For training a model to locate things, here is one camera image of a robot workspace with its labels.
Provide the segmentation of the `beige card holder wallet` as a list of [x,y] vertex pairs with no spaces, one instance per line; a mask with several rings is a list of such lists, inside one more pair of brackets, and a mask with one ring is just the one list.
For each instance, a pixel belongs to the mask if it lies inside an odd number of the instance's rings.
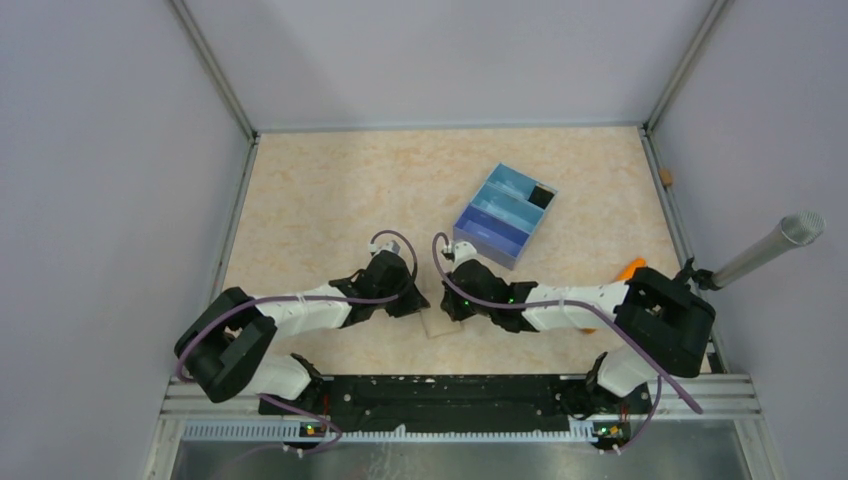
[[458,334],[463,331],[460,322],[452,321],[444,312],[426,310],[420,314],[421,325],[428,340]]

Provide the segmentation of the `blue three-compartment box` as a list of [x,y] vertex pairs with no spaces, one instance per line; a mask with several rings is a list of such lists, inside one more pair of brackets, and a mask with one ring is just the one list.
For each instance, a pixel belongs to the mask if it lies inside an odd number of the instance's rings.
[[478,253],[512,270],[551,209],[528,202],[534,186],[558,190],[500,163],[471,198],[452,228],[455,241],[468,241]]

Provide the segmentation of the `black credit card stack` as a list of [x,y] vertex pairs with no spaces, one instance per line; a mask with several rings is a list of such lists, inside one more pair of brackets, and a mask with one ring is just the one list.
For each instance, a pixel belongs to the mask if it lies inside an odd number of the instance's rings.
[[528,197],[528,202],[542,210],[546,210],[555,196],[555,191],[550,190],[544,185],[537,184],[531,191]]

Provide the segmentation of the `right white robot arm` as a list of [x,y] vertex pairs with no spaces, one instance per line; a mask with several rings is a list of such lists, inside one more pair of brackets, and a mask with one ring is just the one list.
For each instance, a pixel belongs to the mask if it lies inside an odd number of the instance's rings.
[[587,400],[600,412],[614,411],[654,377],[687,399],[678,381],[700,375],[716,317],[684,274],[670,278],[649,267],[637,268],[625,280],[584,287],[508,283],[477,259],[462,261],[441,276],[442,309],[454,321],[483,316],[510,333],[615,333],[623,346],[603,354],[587,376]]

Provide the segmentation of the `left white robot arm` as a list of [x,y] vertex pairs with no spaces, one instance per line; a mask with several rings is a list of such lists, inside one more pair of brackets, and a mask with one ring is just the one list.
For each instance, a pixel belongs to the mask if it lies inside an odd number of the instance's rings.
[[174,346],[178,371],[213,403],[239,394],[269,394],[297,413],[319,404],[317,372],[300,357],[276,355],[274,344],[318,330],[351,327],[377,311],[403,318],[429,308],[416,265],[392,250],[374,253],[349,277],[302,293],[257,299],[240,287],[222,291]]

